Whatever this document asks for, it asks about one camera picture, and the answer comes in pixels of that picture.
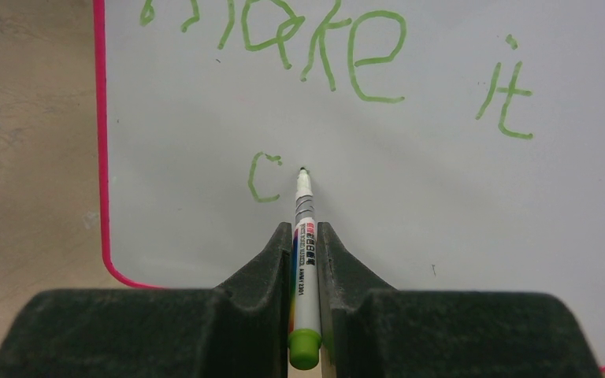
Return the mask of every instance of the wooden surface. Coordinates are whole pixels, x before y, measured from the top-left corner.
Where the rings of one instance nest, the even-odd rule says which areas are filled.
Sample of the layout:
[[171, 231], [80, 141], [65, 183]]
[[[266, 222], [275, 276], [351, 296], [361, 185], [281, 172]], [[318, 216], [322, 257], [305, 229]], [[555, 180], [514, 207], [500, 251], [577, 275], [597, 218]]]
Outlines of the wooden surface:
[[90, 0], [0, 0], [0, 342], [39, 291], [122, 287], [101, 260], [92, 25]]

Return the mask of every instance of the pink whiteboard edge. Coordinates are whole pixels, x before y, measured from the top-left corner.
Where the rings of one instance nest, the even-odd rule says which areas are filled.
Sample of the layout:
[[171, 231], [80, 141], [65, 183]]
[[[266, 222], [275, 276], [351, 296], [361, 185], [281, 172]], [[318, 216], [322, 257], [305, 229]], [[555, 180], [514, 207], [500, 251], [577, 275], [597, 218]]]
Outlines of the pink whiteboard edge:
[[108, 108], [106, 76], [106, 4], [94, 0], [94, 43], [96, 60], [96, 116], [98, 122], [98, 190], [101, 202], [101, 246], [103, 264], [119, 282], [130, 287], [157, 289], [146, 283], [135, 282], [115, 268], [110, 256], [110, 214], [108, 176]]

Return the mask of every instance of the handwritten word make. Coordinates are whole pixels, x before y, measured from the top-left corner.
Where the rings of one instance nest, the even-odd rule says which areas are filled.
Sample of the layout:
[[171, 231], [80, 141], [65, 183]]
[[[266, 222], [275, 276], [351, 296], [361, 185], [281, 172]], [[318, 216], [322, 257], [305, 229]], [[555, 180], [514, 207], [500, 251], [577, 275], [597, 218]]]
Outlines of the handwritten word make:
[[[152, 6], [153, 0], [146, 0], [145, 6], [143, 10], [140, 12], [140, 24], [145, 26], [149, 24], [156, 14], [154, 11], [154, 7]], [[198, 0], [190, 0], [191, 1], [191, 11], [192, 16], [188, 18], [181, 25], [182, 32], [187, 32], [190, 26], [200, 21], [200, 10], [198, 5]], [[282, 65], [284, 69], [291, 69], [292, 64], [288, 61], [286, 55], [286, 46], [285, 43], [293, 38], [296, 32], [300, 29], [300, 26], [305, 22], [304, 16], [298, 16], [294, 12], [294, 10], [283, 0], [264, 0], [270, 1], [275, 6], [282, 9], [288, 16], [288, 19], [277, 27], [275, 32], [275, 36], [271, 39], [268, 39], [264, 42], [253, 43], [249, 34], [249, 11], [253, 4], [260, 2], [261, 0], [246, 0], [244, 3], [244, 7], [242, 9], [242, 14], [240, 17], [240, 23], [242, 25], [242, 34], [244, 41], [244, 48], [248, 51], [260, 51], [267, 47], [277, 45], [277, 49], [280, 52], [280, 59], [282, 61]], [[226, 28], [224, 29], [223, 35], [219, 39], [219, 44], [217, 48], [222, 50], [228, 37], [231, 35], [233, 30], [233, 26], [236, 22], [236, 9], [234, 0], [226, 0], [228, 3], [228, 23], [226, 24]], [[337, 11], [340, 10], [342, 5], [341, 0], [335, 0], [335, 5], [330, 9], [330, 12], [326, 15], [323, 21], [317, 26], [312, 34], [312, 39], [310, 41], [310, 49], [307, 54], [307, 65], [302, 72], [300, 73], [300, 81], [307, 81], [307, 74], [310, 72], [312, 67], [314, 66], [314, 57], [316, 55], [316, 50], [318, 47], [319, 57], [321, 58], [321, 64], [323, 65], [323, 69], [326, 77], [328, 78], [328, 85], [330, 86], [330, 90], [334, 91], [336, 89], [335, 86], [335, 77], [332, 74], [332, 70], [330, 67], [330, 62], [328, 61], [328, 55], [326, 54], [325, 48], [325, 33], [328, 30], [335, 30], [339, 28], [344, 28], [346, 26], [351, 25], [351, 29], [349, 31], [349, 39], [348, 39], [348, 49], [347, 49], [347, 65], [349, 67], [349, 80], [351, 81], [351, 86], [354, 88], [356, 95], [363, 101], [367, 102], [385, 102], [389, 104], [394, 104], [397, 102], [401, 102], [405, 98], [400, 97], [383, 97], [383, 96], [373, 96], [366, 94], [363, 89], [361, 89], [360, 84], [358, 83], [358, 79], [356, 78], [356, 68], [362, 65], [379, 65], [382, 63], [389, 63], [395, 59], [395, 56], [400, 52], [403, 48], [403, 44], [405, 42], [406, 37], [406, 21], [400, 16], [398, 13], [390, 12], [387, 10], [374, 10], [372, 12], [365, 13], [361, 15], [356, 21], [352, 21], [351, 18], [347, 18], [344, 20], [333, 21], [332, 18], [336, 15]], [[391, 53], [384, 57], [366, 57], [363, 59], [355, 60], [354, 58], [354, 47], [356, 44], [356, 32], [358, 31], [358, 27], [365, 21], [371, 18], [384, 18], [387, 20], [393, 20], [397, 22], [400, 26], [400, 34], [398, 38], [398, 42], [391, 51]]]

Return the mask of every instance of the whiteboard marker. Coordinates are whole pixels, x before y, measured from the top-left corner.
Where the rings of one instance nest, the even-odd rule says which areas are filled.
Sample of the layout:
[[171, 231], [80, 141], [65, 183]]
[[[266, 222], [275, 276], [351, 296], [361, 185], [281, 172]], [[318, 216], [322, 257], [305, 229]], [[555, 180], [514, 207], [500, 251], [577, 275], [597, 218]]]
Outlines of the whiteboard marker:
[[319, 363], [321, 319], [317, 278], [317, 223], [314, 221], [310, 175], [303, 167], [295, 192], [295, 230], [291, 254], [291, 312], [288, 349], [291, 366], [312, 369]]

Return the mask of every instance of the whiteboard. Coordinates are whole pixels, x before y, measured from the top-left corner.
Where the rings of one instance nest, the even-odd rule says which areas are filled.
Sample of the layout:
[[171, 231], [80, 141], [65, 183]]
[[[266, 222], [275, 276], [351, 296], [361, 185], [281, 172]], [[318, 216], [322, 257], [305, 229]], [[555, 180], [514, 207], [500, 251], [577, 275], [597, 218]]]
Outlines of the whiteboard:
[[605, 365], [605, 2], [96, 12], [117, 278], [220, 283], [293, 220], [305, 166], [317, 220], [390, 284], [552, 293]]

